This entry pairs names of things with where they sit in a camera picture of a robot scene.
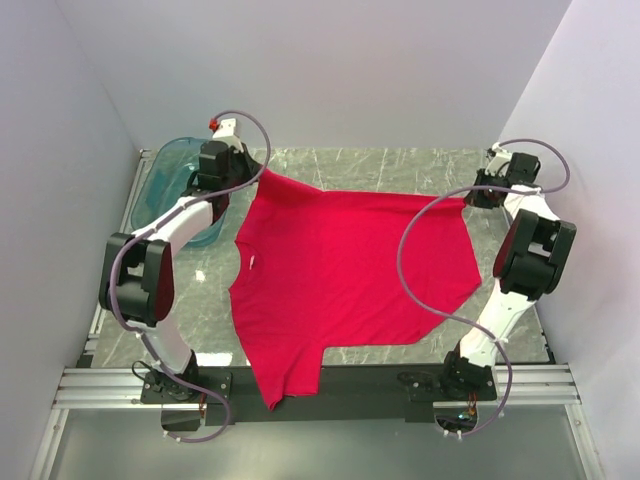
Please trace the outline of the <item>red t shirt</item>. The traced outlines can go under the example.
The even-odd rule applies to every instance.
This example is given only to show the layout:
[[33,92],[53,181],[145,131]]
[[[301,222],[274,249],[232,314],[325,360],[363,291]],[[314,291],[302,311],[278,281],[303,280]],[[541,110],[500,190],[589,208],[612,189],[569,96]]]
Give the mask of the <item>red t shirt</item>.
[[266,171],[235,243],[232,319],[268,408],[334,347],[420,341],[482,279],[459,198],[321,191]]

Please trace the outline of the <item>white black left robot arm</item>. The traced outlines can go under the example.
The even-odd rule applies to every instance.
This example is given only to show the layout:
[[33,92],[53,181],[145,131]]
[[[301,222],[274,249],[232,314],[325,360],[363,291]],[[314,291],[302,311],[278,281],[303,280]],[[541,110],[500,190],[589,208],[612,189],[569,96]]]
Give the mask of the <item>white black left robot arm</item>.
[[198,167],[174,206],[147,226],[112,234],[105,247],[100,306],[123,329],[140,337],[176,401],[200,388],[196,354],[169,316],[175,298],[173,260],[201,232],[226,214],[231,194],[256,182],[264,165],[236,140],[210,140],[200,147]]

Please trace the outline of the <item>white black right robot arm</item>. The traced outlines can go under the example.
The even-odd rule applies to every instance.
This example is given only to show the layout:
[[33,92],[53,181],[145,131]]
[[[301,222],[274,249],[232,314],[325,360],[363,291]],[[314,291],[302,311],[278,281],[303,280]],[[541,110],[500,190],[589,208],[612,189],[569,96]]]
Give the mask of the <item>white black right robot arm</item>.
[[465,399],[493,385],[498,348],[518,320],[559,284],[577,227],[560,219],[536,184],[539,159],[512,153],[496,144],[487,152],[489,164],[475,183],[487,185],[464,199],[469,206],[502,207],[510,228],[494,261],[494,286],[477,323],[450,351],[439,374],[439,387],[452,399]]

